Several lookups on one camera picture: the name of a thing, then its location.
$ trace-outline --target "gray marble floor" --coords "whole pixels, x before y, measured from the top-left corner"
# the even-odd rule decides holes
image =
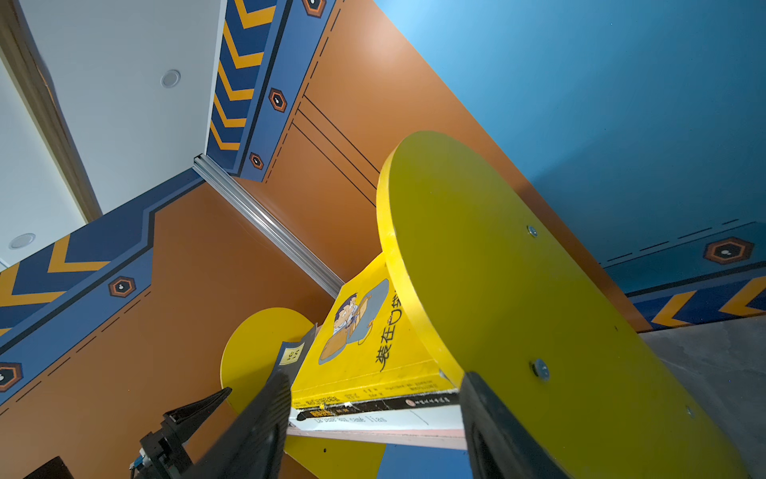
[[[766,316],[641,337],[766,479]]]

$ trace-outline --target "hexagon decoration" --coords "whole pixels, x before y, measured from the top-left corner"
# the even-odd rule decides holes
[[[276,111],[285,113],[285,110],[287,109],[287,100],[285,100],[285,96],[281,91],[272,88],[269,92],[269,101]]]
[[[109,294],[116,297],[128,297],[136,290],[136,280],[131,277],[120,276],[109,283]]]
[[[14,384],[21,381],[21,364],[0,363],[0,392],[8,391]]]
[[[705,259],[718,264],[730,264],[749,259],[755,247],[750,241],[726,238],[705,246]]]
[[[303,6],[306,7],[306,13],[312,17],[321,17],[325,11],[327,0],[303,0]]]
[[[250,162],[258,169],[264,169],[264,161],[255,153],[250,154]]]

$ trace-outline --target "bolt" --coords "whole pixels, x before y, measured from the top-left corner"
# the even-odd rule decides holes
[[[532,372],[543,381],[548,381],[551,378],[551,371],[542,359],[537,359],[532,363]]]

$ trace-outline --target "brown ceiling trim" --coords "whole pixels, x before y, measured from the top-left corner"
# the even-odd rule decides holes
[[[29,114],[86,221],[101,217],[101,207],[77,153],[64,116],[24,14],[16,0],[0,0],[0,52]]]

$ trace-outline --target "ceiling light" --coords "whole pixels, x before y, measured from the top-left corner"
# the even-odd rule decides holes
[[[12,250],[18,250],[24,246],[29,246],[29,244],[34,241],[34,238],[34,233],[24,233],[23,235],[13,238],[8,247]]]
[[[165,88],[173,88],[179,81],[181,81],[181,74],[178,70],[168,70],[162,75],[162,79],[159,82]]]

